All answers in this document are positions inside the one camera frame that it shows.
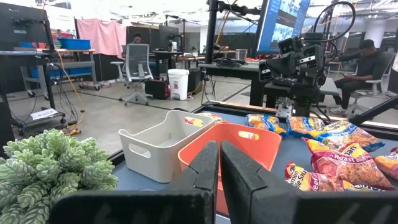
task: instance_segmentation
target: green succulent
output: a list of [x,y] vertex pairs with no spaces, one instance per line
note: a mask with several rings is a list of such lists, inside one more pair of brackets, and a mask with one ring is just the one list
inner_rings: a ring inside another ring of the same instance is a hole
[[77,190],[112,190],[119,180],[93,138],[50,130],[4,146],[0,158],[0,224],[46,224],[50,206]]

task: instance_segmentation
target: office chair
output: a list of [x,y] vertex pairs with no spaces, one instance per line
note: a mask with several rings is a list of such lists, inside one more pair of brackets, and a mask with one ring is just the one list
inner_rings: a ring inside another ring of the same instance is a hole
[[[135,85],[134,93],[128,96],[124,101],[124,105],[131,99],[139,101],[141,99],[145,105],[148,105],[147,97],[152,97],[152,95],[146,93],[138,92],[138,88],[141,88],[141,83],[153,79],[153,76],[149,69],[149,45],[148,44],[128,44],[126,47],[126,59],[125,66],[126,72],[124,73],[121,65],[123,62],[111,62],[111,64],[118,66],[119,76],[121,80],[126,82],[125,85],[129,86],[131,83],[138,84]],[[121,96],[119,101],[123,101],[126,96]]]
[[381,96],[387,92],[388,81],[390,79],[391,68],[392,68],[392,64],[394,63],[396,53],[383,52],[383,56],[384,56],[383,62],[385,63],[385,69],[384,69],[383,76],[379,80],[365,81],[366,83],[372,84],[371,89],[368,88],[368,89],[363,89],[363,90],[356,90],[354,93],[351,94],[351,97],[353,97],[355,99],[355,101],[353,104],[348,106],[347,111],[345,112],[346,116],[354,115],[356,110],[365,112],[370,109],[370,108],[367,108],[365,106],[361,106],[358,104],[358,100],[360,98]]

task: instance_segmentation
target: orange storage bin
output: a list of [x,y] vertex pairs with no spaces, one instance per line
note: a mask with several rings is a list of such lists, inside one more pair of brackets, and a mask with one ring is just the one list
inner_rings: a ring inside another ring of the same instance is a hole
[[[282,137],[271,131],[239,124],[216,124],[178,152],[181,168],[185,169],[211,140],[217,141],[218,148],[221,141],[229,141],[265,169],[271,170]],[[217,212],[228,215],[220,170],[218,170]]]

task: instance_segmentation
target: pink curtain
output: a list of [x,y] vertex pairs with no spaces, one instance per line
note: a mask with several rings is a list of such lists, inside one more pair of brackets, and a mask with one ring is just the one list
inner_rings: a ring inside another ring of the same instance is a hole
[[122,58],[122,45],[126,44],[126,27],[115,21],[78,19],[77,28],[81,39],[89,39],[95,54],[116,55]]

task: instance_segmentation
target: floor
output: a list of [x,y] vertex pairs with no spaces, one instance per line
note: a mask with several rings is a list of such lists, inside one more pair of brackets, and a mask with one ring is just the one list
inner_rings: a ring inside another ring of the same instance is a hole
[[[125,129],[129,133],[138,133],[155,124],[163,121],[168,110],[174,108],[181,108],[192,111],[201,105],[201,96],[198,94],[194,96],[193,100],[150,100],[149,106],[144,106],[136,103],[129,103],[127,107],[118,99],[122,95],[128,95],[133,92],[132,89],[127,89],[122,83],[113,83],[110,88],[103,88],[100,91],[81,90],[75,85],[81,101],[83,103],[84,113],[79,114],[83,117],[78,125],[81,134],[76,135],[80,140],[94,137],[98,145],[108,150],[110,154],[115,153],[121,149],[121,143],[118,131]],[[76,107],[78,111],[81,110],[80,102],[72,87],[66,83],[63,84],[66,95]],[[53,87],[55,93],[55,106],[58,110],[63,111],[59,100],[58,90]],[[250,81],[238,78],[217,77],[215,86],[215,96],[207,94],[209,100],[227,101],[233,103],[249,104],[249,97],[243,95],[250,91]],[[206,92],[211,93],[210,83],[206,85]],[[9,94],[9,104],[14,116],[18,119],[26,120],[26,123],[32,122],[29,117],[30,112],[37,112],[41,107],[49,107],[49,102],[44,100],[40,91],[38,97],[29,98],[27,92],[11,93]],[[359,101],[363,106],[375,106],[386,101],[388,97],[371,98]],[[326,105],[333,104],[333,98],[327,96],[325,99]],[[389,110],[374,118],[374,121],[381,123],[398,124],[398,111]],[[43,130],[60,125],[60,118],[51,118],[38,123],[29,124],[31,134],[37,134],[37,130]]]

